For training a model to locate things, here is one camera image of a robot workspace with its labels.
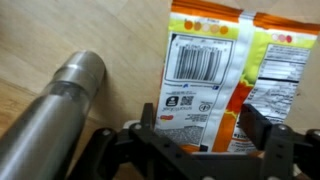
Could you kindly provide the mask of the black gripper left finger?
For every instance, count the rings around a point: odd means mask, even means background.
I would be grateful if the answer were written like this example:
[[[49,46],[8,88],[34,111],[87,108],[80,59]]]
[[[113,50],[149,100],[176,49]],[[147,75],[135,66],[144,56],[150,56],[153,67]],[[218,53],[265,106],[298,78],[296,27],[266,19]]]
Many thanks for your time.
[[[152,129],[154,126],[154,108],[152,103],[145,103],[140,122],[143,127]]]

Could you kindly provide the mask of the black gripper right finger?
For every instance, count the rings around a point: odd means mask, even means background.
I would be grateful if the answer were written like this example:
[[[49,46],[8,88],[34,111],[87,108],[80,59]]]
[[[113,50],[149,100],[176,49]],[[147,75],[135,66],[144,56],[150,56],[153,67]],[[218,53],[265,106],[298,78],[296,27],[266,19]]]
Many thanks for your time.
[[[272,123],[253,105],[242,105],[239,116],[239,126],[258,150],[264,149]]]

